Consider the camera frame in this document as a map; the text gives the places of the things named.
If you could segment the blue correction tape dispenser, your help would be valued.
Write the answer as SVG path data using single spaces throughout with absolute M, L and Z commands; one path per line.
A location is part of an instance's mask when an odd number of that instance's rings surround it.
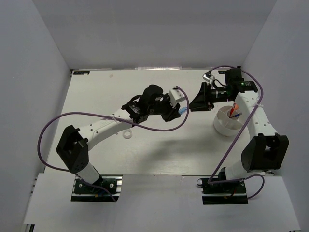
M 180 115 L 182 115 L 182 114 L 184 114 L 186 112 L 187 112 L 187 107 L 183 107 L 183 108 L 179 109 L 179 114 Z

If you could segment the red ballpoint pen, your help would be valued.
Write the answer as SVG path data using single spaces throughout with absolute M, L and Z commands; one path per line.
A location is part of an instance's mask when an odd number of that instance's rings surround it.
M 234 112 L 234 110 L 231 108 L 231 110 L 230 110 L 230 114 L 229 114 L 229 118 L 231 118 L 231 117 L 232 117 L 233 112 Z

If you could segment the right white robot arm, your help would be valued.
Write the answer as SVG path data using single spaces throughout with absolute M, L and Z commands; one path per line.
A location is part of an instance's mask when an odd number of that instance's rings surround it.
M 218 102 L 234 102 L 245 119 L 240 131 L 224 154 L 215 171 L 208 179 L 208 184 L 218 184 L 225 193 L 235 188 L 236 182 L 243 181 L 261 172 L 281 168 L 286 155 L 289 140 L 286 135 L 279 134 L 270 123 L 261 101 L 264 91 L 261 84 L 248 72 L 250 81 L 245 80 L 241 68 L 226 66 L 225 84 L 216 86 L 215 77 L 209 70 L 203 74 L 204 82 L 200 91 L 191 101 L 192 112 L 209 111 Z M 248 129 L 250 141 L 241 153 L 240 160 L 231 166 L 222 168 L 224 160 L 236 144 L 238 138 Z

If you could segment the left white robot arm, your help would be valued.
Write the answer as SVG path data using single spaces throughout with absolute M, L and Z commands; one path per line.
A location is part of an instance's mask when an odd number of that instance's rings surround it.
M 84 180 L 85 187 L 96 193 L 101 190 L 102 177 L 89 162 L 88 152 L 103 140 L 146 121 L 151 115 L 160 115 L 165 122 L 179 118 L 180 103 L 184 100 L 185 95 L 177 88 L 164 93 L 161 87 L 149 85 L 109 118 L 79 128 L 67 126 L 56 152 L 69 172 Z

